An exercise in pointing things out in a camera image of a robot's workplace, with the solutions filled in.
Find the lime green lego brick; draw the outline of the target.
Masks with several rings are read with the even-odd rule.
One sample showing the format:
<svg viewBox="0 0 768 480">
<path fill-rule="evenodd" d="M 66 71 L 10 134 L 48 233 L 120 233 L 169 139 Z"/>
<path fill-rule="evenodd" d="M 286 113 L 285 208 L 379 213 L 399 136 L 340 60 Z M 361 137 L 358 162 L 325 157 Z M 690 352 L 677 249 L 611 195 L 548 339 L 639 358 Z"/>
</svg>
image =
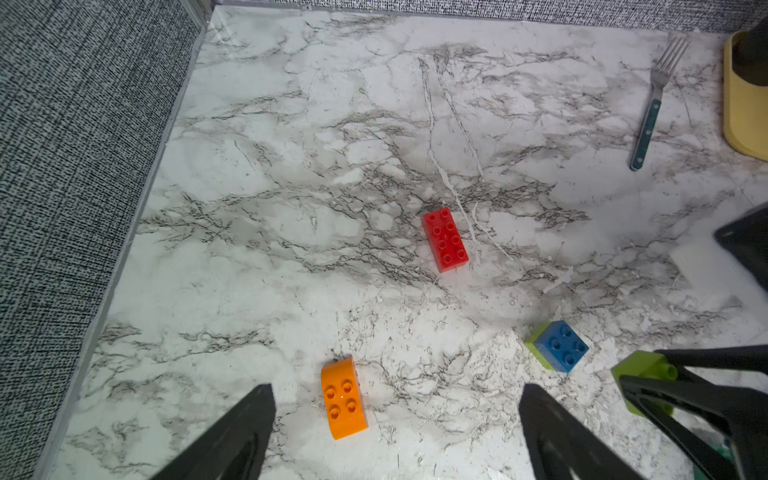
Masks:
<svg viewBox="0 0 768 480">
<path fill-rule="evenodd" d="M 664 381 L 676 381 L 678 378 L 677 368 L 670 364 L 664 355 L 647 351 L 632 353 L 614 366 L 611 374 L 620 393 L 623 391 L 619 380 L 624 375 Z"/>
<path fill-rule="evenodd" d="M 537 361 L 541 364 L 541 366 L 550 371 L 554 371 L 555 368 L 551 365 L 551 363 L 548 361 L 548 359 L 541 353 L 541 351 L 536 346 L 535 342 L 538 340 L 539 336 L 547 330 L 550 323 L 540 323 L 538 326 L 534 328 L 534 330 L 529 334 L 529 336 L 525 339 L 524 345 L 529 350 L 529 352 L 537 359 Z"/>
</svg>

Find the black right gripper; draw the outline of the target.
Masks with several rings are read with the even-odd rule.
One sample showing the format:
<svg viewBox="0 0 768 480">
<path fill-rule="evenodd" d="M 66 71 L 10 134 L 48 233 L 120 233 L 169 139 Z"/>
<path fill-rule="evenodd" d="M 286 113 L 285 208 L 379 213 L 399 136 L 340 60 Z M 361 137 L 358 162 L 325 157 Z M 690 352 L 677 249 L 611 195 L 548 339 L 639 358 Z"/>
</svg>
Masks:
<svg viewBox="0 0 768 480">
<path fill-rule="evenodd" d="M 767 204 L 763 203 L 714 233 L 729 252 L 767 291 Z M 768 373 L 768 346 L 656 350 L 682 367 Z M 664 381 L 622 376 L 624 398 L 665 433 L 708 479 L 767 477 L 767 395 L 742 387 L 709 382 Z M 675 420 L 661 406 L 670 405 L 705 420 L 732 448 L 727 459 Z"/>
</svg>

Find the blue lego brick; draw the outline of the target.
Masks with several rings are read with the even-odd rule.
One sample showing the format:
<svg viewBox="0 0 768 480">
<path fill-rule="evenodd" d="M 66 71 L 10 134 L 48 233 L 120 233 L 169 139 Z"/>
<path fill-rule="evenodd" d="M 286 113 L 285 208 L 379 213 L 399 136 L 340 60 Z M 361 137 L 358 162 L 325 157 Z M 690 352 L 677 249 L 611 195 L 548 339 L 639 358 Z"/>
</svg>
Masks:
<svg viewBox="0 0 768 480">
<path fill-rule="evenodd" d="M 568 374 L 587 354 L 589 347 L 565 321 L 549 323 L 535 344 L 555 368 L 554 371 Z"/>
</svg>

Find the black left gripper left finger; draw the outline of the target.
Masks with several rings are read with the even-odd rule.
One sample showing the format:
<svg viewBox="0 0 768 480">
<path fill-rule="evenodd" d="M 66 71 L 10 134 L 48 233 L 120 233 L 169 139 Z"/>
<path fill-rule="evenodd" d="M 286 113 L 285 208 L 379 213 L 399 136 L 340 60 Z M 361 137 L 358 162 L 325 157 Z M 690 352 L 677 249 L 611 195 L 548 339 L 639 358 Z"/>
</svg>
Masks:
<svg viewBox="0 0 768 480">
<path fill-rule="evenodd" d="M 275 417 L 272 386 L 258 385 L 153 478 L 257 479 Z"/>
</svg>

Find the red lego brick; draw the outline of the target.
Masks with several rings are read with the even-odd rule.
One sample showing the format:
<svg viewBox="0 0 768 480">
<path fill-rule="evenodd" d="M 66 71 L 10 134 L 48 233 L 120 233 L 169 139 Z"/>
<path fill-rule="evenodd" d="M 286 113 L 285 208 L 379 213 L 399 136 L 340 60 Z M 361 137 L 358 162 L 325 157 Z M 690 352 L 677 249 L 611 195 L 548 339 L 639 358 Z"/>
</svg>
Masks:
<svg viewBox="0 0 768 480">
<path fill-rule="evenodd" d="M 424 214 L 422 226 L 439 273 L 469 262 L 468 252 L 449 208 Z"/>
</svg>

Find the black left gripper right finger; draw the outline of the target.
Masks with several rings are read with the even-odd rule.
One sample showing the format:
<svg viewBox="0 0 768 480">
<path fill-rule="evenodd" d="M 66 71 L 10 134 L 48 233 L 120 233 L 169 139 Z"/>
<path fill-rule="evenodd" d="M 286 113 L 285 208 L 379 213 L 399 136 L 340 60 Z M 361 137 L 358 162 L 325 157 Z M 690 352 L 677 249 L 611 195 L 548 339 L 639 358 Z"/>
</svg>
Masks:
<svg viewBox="0 0 768 480">
<path fill-rule="evenodd" d="M 537 384 L 519 414 L 537 479 L 638 479 L 640 475 Z"/>
</svg>

